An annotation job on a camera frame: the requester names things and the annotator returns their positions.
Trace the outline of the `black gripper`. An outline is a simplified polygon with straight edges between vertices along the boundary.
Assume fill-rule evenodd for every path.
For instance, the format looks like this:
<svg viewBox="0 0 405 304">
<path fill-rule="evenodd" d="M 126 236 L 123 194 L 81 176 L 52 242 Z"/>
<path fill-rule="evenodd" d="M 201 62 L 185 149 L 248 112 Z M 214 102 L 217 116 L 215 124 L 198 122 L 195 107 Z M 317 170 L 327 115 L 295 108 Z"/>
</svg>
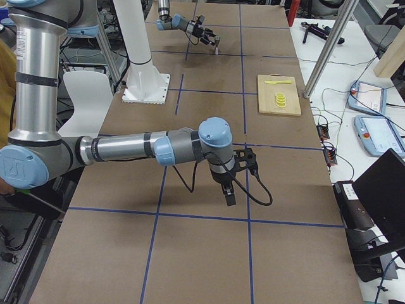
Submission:
<svg viewBox="0 0 405 304">
<path fill-rule="evenodd" d="M 234 195 L 234 187 L 233 187 L 233 181 L 235 174 L 230 172 L 225 172 L 225 173 L 216 173 L 214 171 L 211 171 L 211 175 L 217 183 L 220 184 L 221 190 L 223 194 L 225 194 L 225 200 L 227 206 L 234 206 L 236 205 L 236 200 L 235 200 L 235 195 Z"/>
<path fill-rule="evenodd" d="M 209 38 L 214 39 L 217 35 L 209 28 L 194 24 L 191 35 L 198 38 L 205 45 L 216 46 L 215 41 L 211 41 Z"/>
</svg>

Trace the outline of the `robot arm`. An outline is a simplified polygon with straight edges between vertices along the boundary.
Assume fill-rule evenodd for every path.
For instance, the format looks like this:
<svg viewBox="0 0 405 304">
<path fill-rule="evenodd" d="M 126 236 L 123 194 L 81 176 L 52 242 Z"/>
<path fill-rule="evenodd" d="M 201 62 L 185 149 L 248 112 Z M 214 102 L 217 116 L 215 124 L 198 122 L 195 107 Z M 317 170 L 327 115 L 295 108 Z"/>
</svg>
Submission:
<svg viewBox="0 0 405 304">
<path fill-rule="evenodd" d="M 95 37 L 95 1 L 10 1 L 16 25 L 16 126 L 1 149 L 1 178 L 32 189 L 95 162 L 155 158 L 162 166 L 207 160 L 228 205 L 235 204 L 232 133 L 222 118 L 197 130 L 180 129 L 125 136 L 63 137 L 56 131 L 59 44 L 63 35 Z"/>
<path fill-rule="evenodd" d="M 160 31 L 181 30 L 186 35 L 197 39 L 196 43 L 192 43 L 193 45 L 198 45 L 200 42 L 205 45 L 214 46 L 215 48 L 219 45 L 221 38 L 211 29 L 203 27 L 203 22 L 205 21 L 204 15 L 196 16 L 195 20 L 189 20 L 179 14 L 171 16 L 170 1 L 160 0 L 158 1 L 158 17 L 156 26 Z"/>
</svg>

